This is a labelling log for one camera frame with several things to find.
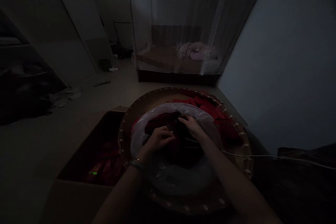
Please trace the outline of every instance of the forearm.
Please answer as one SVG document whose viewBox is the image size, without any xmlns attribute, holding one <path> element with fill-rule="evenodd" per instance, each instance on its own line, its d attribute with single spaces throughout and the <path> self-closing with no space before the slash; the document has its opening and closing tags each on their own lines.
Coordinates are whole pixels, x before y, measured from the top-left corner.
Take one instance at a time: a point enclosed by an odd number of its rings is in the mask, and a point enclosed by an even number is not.
<svg viewBox="0 0 336 224">
<path fill-rule="evenodd" d="M 143 162 L 146 162 L 148 157 L 149 153 L 145 149 L 141 149 L 137 156 Z M 131 207 L 139 190 L 141 180 L 142 171 L 129 166 L 102 204 L 92 223 L 119 223 Z"/>
<path fill-rule="evenodd" d="M 249 220 L 277 220 L 264 197 L 252 182 L 221 152 L 214 142 L 203 135 L 199 142 L 212 164 L 218 179 L 237 212 Z"/>
</svg>

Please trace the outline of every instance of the electrical cord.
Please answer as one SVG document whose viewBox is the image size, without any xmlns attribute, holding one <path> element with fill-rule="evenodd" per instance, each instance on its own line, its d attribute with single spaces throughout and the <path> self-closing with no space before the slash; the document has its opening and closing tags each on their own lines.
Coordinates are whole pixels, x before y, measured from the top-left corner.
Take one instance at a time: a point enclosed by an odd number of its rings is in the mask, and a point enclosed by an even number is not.
<svg viewBox="0 0 336 224">
<path fill-rule="evenodd" d="M 330 167 L 330 166 L 324 166 L 322 164 L 318 164 L 318 163 L 314 163 L 312 161 L 308 161 L 308 160 L 305 160 L 305 159 L 295 159 L 295 158 L 289 158 L 289 157 L 281 157 L 281 156 L 271 156 L 271 155 L 237 155 L 237 154 L 233 154 L 233 153 L 230 153 L 230 152 L 226 152 L 225 150 L 221 150 L 222 152 L 226 153 L 226 154 L 230 154 L 230 155 L 233 155 L 233 156 L 241 156 L 241 157 L 262 157 L 262 156 L 268 156 L 268 157 L 272 157 L 272 158 L 282 158 L 282 159 L 289 159 L 289 160 L 295 160 L 295 161 L 303 161 L 303 162 L 307 162 L 307 163 L 310 163 L 310 164 L 313 164 L 313 165 L 317 165 L 317 166 L 321 166 L 321 167 L 324 167 L 324 168 L 328 168 L 328 169 L 331 169 L 331 170 L 336 170 L 336 168 L 334 167 Z"/>
</svg>

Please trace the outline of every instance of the bracelet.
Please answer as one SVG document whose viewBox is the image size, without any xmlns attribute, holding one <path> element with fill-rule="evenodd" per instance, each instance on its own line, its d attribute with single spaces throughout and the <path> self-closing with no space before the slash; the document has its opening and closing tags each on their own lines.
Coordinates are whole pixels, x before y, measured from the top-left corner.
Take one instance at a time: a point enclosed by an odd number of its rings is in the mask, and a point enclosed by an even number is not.
<svg viewBox="0 0 336 224">
<path fill-rule="evenodd" d="M 144 165 L 142 163 L 139 163 L 139 162 L 135 162 L 134 160 L 132 160 L 130 162 L 130 165 L 137 168 L 138 170 L 144 170 Z"/>
<path fill-rule="evenodd" d="M 134 159 L 134 160 L 138 160 L 140 163 L 143 163 L 140 159 Z"/>
</svg>

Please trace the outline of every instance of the plastic bag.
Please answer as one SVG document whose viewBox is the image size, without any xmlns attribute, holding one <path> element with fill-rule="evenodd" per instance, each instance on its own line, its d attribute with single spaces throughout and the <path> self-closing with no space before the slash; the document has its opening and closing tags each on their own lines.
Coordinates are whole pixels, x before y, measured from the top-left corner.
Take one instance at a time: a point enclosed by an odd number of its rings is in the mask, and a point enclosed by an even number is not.
<svg viewBox="0 0 336 224">
<path fill-rule="evenodd" d="M 194 117 L 215 143 L 221 142 L 211 115 L 190 104 L 164 103 L 144 114 L 134 125 L 131 135 L 133 157 L 136 157 L 143 141 L 148 138 L 148 134 L 145 133 L 147 123 L 158 115 L 175 111 Z M 170 165 L 159 153 L 154 153 L 145 177 L 167 195 L 189 195 L 196 194 L 207 187 L 216 178 L 216 175 L 206 156 L 203 156 L 194 167 L 184 169 L 180 166 Z"/>
</svg>

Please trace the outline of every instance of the woven basket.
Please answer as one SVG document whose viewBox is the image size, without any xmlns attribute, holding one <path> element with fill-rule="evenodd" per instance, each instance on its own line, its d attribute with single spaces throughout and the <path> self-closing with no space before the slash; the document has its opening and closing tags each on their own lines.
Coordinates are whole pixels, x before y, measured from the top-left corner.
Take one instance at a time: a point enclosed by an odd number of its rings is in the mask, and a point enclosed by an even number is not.
<svg viewBox="0 0 336 224">
<path fill-rule="evenodd" d="M 160 104 L 172 102 L 173 99 L 188 99 L 189 97 L 195 97 L 196 95 L 202 99 L 208 100 L 212 105 L 218 107 L 222 112 L 224 112 L 230 118 L 232 127 L 235 128 L 243 140 L 243 145 L 226 149 L 226 151 L 237 155 L 249 156 L 252 154 L 250 143 L 244 128 L 219 101 L 211 96 L 191 89 L 165 87 L 156 89 L 141 96 L 129 107 L 122 119 L 122 123 L 119 128 L 118 143 L 120 156 L 126 168 L 128 167 L 128 163 L 132 160 L 130 152 L 130 135 L 134 121 Z M 253 173 L 252 158 L 233 155 L 227 155 L 227 157 L 237 166 L 239 170 L 251 179 Z M 146 180 L 143 181 L 142 188 L 153 201 L 159 203 L 163 207 L 189 215 L 205 214 L 218 209 L 223 209 L 230 204 L 219 180 L 215 180 L 208 188 L 197 195 L 165 195 Z"/>
</svg>

